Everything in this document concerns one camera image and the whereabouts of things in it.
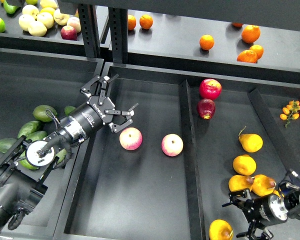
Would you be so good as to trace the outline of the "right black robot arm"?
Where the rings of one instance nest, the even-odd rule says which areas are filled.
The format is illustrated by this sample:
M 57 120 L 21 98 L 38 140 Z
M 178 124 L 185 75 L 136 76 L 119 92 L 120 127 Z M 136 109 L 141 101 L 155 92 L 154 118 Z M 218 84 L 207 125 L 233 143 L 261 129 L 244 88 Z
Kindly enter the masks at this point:
M 300 175 L 289 169 L 275 189 L 279 195 L 271 193 L 252 198 L 248 188 L 228 194 L 229 202 L 222 206 L 236 206 L 249 223 L 247 231 L 238 233 L 237 238 L 270 240 L 274 235 L 267 227 L 283 224 L 288 219 L 300 221 Z

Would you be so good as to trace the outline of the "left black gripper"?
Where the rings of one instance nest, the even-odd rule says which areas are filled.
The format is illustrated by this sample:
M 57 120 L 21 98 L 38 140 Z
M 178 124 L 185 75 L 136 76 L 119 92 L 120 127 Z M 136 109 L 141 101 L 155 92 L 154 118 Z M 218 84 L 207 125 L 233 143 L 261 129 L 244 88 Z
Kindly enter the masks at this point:
M 81 87 L 80 92 L 88 100 L 73 110 L 69 114 L 69 118 L 78 122 L 86 137 L 104 125 L 108 125 L 112 133 L 119 133 L 133 123 L 134 109 L 139 106 L 139 103 L 126 111 L 122 111 L 115 109 L 112 100 L 106 97 L 110 83 L 118 77 L 118 74 L 113 77 L 96 75 Z M 124 122 L 121 124 L 113 123 L 115 116 L 123 117 Z

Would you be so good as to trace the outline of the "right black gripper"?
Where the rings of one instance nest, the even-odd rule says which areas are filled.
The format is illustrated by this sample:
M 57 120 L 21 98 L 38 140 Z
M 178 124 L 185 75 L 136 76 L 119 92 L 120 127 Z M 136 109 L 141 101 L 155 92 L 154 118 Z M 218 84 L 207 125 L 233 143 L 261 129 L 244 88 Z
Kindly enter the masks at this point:
M 248 230 L 238 233 L 236 238 L 247 238 L 248 240 L 271 240 L 274 234 L 267 229 L 269 226 L 283 224 L 288 220 L 288 210 L 284 199 L 276 194 L 269 194 L 260 198 L 251 198 L 249 188 L 230 191 L 228 193 L 229 202 L 221 206 L 228 207 L 234 205 L 242 212 L 249 223 Z M 256 231 L 261 230 L 260 236 L 256 236 Z

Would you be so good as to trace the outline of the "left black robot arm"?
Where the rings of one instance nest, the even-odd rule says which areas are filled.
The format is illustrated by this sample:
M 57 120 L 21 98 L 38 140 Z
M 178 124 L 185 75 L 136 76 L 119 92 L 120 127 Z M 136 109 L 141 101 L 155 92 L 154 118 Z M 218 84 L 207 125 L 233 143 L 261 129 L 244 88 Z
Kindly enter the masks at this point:
M 47 106 L 41 111 L 56 130 L 42 140 L 21 135 L 0 158 L 0 234 L 4 226 L 16 229 L 47 191 L 51 171 L 64 167 L 81 145 L 104 126 L 118 133 L 132 124 L 134 108 L 118 110 L 110 99 L 110 82 L 118 78 L 96 75 L 81 87 L 85 103 L 58 119 Z

